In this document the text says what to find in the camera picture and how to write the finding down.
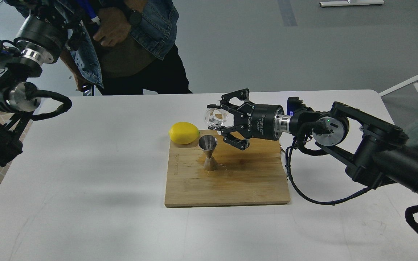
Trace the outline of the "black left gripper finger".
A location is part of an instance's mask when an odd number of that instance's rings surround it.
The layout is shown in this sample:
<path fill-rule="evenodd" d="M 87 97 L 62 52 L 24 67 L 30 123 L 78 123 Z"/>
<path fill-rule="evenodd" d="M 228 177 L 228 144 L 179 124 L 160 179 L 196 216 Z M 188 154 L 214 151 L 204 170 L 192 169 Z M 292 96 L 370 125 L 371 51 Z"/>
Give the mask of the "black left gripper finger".
<path fill-rule="evenodd" d="M 72 0 L 32 0 L 31 6 L 36 17 L 56 28 L 73 28 L 77 25 L 76 5 Z"/>

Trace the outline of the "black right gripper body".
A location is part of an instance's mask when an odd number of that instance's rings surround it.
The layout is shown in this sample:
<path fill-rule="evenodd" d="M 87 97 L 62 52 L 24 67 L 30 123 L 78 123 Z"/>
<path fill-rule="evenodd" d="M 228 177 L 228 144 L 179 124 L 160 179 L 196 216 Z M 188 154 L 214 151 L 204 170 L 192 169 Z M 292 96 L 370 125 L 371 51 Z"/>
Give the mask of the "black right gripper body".
<path fill-rule="evenodd" d="M 276 116 L 284 114 L 282 106 L 245 102 L 236 111 L 241 114 L 234 116 L 234 125 L 243 126 L 238 132 L 244 138 L 280 139 L 281 133 L 275 129 L 274 124 Z"/>

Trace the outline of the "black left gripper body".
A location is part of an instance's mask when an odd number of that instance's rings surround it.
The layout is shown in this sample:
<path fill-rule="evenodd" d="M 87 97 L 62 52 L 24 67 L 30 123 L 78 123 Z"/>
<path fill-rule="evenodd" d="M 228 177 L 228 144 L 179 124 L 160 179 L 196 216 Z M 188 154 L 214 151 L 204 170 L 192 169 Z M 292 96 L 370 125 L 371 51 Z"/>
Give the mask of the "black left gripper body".
<path fill-rule="evenodd" d="M 16 34 L 15 46 L 20 57 L 15 60 L 25 66 L 54 64 L 67 42 L 67 32 L 62 28 L 38 19 L 34 15 L 27 17 Z"/>

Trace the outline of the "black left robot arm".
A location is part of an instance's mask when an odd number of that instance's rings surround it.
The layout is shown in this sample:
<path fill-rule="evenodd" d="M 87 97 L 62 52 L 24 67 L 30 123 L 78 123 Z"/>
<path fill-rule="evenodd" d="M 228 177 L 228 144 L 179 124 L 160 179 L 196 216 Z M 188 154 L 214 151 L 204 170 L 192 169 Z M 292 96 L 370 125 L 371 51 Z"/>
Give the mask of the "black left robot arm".
<path fill-rule="evenodd" d="M 11 3 L 25 6 L 29 15 L 14 40 L 0 40 L 0 169 L 22 153 L 21 136 L 30 122 L 59 116 L 72 106 L 68 97 L 41 90 L 29 79 L 58 60 L 74 23 L 52 0 Z"/>

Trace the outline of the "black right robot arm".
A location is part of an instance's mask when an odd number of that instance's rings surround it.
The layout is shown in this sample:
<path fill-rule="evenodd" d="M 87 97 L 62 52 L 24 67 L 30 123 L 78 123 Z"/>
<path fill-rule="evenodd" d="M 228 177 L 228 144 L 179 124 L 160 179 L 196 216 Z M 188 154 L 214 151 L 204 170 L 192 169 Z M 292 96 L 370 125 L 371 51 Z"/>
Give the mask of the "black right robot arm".
<path fill-rule="evenodd" d="M 225 143 L 239 150 L 246 150 L 252 138 L 276 141 L 283 133 L 292 135 L 292 144 L 285 151 L 287 177 L 305 200 L 334 206 L 394 183 L 418 194 L 418 151 L 405 145 L 408 135 L 400 127 L 341 102 L 334 102 L 330 111 L 315 111 L 291 96 L 284 109 L 253 103 L 249 94 L 248 89 L 233 91 L 222 95 L 217 104 L 209 104 L 205 115 L 208 128 L 219 131 Z M 310 156 L 331 155 L 364 188 L 329 202 L 309 198 L 293 180 L 293 150 Z M 418 205 L 408 207 L 405 221 L 418 234 L 416 213 Z"/>

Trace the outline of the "bystander right hand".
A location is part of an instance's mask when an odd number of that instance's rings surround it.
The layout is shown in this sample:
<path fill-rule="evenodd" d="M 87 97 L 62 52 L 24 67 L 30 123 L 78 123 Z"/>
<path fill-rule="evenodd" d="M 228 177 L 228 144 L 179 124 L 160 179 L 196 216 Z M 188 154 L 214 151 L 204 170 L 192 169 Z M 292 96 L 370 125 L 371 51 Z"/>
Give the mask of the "bystander right hand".
<path fill-rule="evenodd" d="M 90 81 L 85 79 L 80 72 L 75 71 L 73 72 L 73 77 L 77 85 L 78 91 L 85 92 L 90 89 L 93 85 Z"/>

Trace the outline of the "bystander left hand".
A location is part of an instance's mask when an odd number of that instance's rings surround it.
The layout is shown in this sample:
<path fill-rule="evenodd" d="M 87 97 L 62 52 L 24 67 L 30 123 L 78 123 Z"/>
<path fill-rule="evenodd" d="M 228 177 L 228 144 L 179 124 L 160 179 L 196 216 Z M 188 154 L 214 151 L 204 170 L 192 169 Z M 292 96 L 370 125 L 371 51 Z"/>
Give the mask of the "bystander left hand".
<path fill-rule="evenodd" d="M 123 42 L 131 30 L 125 14 L 117 7 L 98 10 L 100 26 L 93 35 L 93 39 L 104 47 L 113 47 Z"/>

